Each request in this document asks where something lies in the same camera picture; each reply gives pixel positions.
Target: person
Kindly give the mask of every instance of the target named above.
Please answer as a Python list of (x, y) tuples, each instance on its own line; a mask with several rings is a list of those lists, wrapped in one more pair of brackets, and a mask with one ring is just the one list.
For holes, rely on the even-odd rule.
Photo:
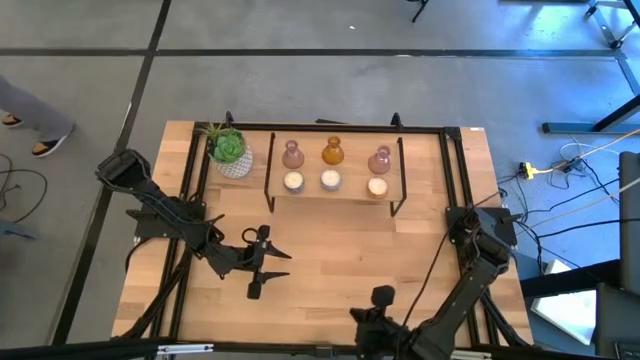
[(25, 126), (40, 132), (31, 154), (37, 158), (51, 155), (71, 134), (74, 122), (49, 104), (7, 81), (0, 75), (0, 109), (9, 113), (2, 119), (6, 128)]

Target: pink vase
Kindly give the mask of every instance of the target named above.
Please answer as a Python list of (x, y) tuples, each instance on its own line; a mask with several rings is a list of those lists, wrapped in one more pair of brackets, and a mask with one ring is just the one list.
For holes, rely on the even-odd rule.
[(369, 158), (369, 170), (372, 173), (382, 175), (391, 169), (391, 150), (386, 145), (380, 145), (378, 151)]
[(282, 164), (289, 169), (297, 169), (304, 164), (304, 154), (298, 149), (298, 142), (289, 140), (285, 144), (286, 150), (282, 154)]

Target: white planter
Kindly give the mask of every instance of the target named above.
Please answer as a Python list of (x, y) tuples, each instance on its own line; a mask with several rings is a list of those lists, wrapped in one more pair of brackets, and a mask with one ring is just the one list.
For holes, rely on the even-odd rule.
[(213, 162), (213, 167), (222, 174), (222, 176), (230, 179), (238, 179), (246, 176), (253, 166), (253, 153), (251, 152), (251, 149), (249, 149), (249, 146), (247, 146), (247, 150), (244, 155), (232, 164), (218, 162), (211, 154), (209, 154), (209, 157)]

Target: potted plant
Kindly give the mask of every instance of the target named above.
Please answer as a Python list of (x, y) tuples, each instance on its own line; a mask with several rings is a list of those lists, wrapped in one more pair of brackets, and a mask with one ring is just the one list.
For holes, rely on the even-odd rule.
[(223, 129), (222, 124), (209, 124), (204, 133), (211, 139), (207, 153), (218, 172), (231, 179), (238, 179), (249, 173), (253, 165), (253, 154), (240, 131), (232, 127)]

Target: pant leg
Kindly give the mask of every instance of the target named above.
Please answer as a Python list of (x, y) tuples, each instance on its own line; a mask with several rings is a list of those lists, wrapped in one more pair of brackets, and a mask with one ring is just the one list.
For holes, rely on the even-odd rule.
[(0, 109), (40, 132), (40, 141), (57, 140), (73, 130), (74, 123), (49, 104), (11, 85), (0, 75)]

